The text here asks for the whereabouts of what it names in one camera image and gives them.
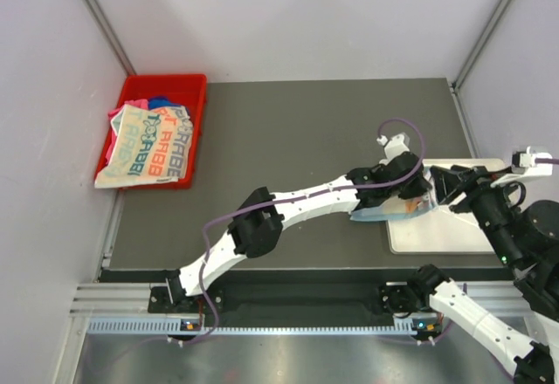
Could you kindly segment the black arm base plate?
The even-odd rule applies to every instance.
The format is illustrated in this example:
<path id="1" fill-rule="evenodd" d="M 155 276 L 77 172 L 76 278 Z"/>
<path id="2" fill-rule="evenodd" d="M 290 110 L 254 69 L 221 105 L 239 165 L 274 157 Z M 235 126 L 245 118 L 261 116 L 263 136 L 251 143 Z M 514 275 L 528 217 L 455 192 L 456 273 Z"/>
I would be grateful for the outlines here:
<path id="1" fill-rule="evenodd" d="M 176 278 L 155 288 L 151 314 L 219 316 L 223 326 L 367 325 L 394 314 L 425 310 L 421 292 L 408 281 L 410 270 L 229 271 L 189 297 Z"/>

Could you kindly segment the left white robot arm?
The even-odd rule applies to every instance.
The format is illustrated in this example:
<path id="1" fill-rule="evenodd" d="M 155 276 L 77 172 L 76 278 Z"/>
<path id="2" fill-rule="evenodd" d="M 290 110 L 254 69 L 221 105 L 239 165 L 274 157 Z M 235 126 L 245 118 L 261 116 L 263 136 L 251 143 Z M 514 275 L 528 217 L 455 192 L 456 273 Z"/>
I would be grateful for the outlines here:
<path id="1" fill-rule="evenodd" d="M 308 189 L 255 189 L 239 209 L 203 226 L 206 236 L 214 225 L 228 224 L 215 243 L 204 242 L 201 257 L 167 278 L 168 301 L 179 311 L 192 309 L 217 278 L 248 258 L 273 251 L 281 233 L 297 223 L 334 213 L 366 223 L 421 215 L 430 192 L 423 160 L 410 151 Z"/>

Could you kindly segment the blue polka dot towel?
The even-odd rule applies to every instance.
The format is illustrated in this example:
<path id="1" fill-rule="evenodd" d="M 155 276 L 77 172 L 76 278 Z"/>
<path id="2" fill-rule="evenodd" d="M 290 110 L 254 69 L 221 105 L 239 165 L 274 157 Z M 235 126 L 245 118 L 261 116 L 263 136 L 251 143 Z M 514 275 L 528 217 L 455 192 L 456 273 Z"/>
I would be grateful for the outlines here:
<path id="1" fill-rule="evenodd" d="M 379 207 L 369 209 L 357 209 L 350 215 L 354 222 L 372 223 L 401 221 L 422 216 L 438 205 L 434 191 L 434 181 L 429 168 L 423 171 L 423 179 L 427 181 L 427 191 L 420 197 L 403 200 L 397 195 L 392 196 Z"/>

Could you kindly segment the beige rabbit letter towel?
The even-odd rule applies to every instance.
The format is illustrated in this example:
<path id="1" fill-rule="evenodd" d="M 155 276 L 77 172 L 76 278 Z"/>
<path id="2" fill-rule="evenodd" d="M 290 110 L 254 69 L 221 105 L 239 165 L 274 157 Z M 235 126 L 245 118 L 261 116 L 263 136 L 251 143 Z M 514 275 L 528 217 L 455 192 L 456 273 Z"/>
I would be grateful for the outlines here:
<path id="1" fill-rule="evenodd" d="M 110 120 L 111 153 L 95 176 L 97 189 L 174 183 L 187 175 L 194 125 L 190 116 L 152 113 L 128 102 Z"/>

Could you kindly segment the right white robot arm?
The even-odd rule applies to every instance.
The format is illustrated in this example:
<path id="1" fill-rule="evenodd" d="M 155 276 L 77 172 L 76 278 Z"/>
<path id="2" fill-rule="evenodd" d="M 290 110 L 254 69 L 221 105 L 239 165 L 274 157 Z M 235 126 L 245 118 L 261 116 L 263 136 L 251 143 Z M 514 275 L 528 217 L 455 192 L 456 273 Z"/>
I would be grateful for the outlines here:
<path id="1" fill-rule="evenodd" d="M 558 203 L 525 205 L 526 180 L 511 168 L 434 166 L 437 203 L 473 216 L 500 264 L 545 332 L 538 341 L 499 320 L 438 267 L 427 264 L 410 277 L 407 297 L 420 310 L 442 313 L 479 342 L 515 383 L 558 381 Z"/>

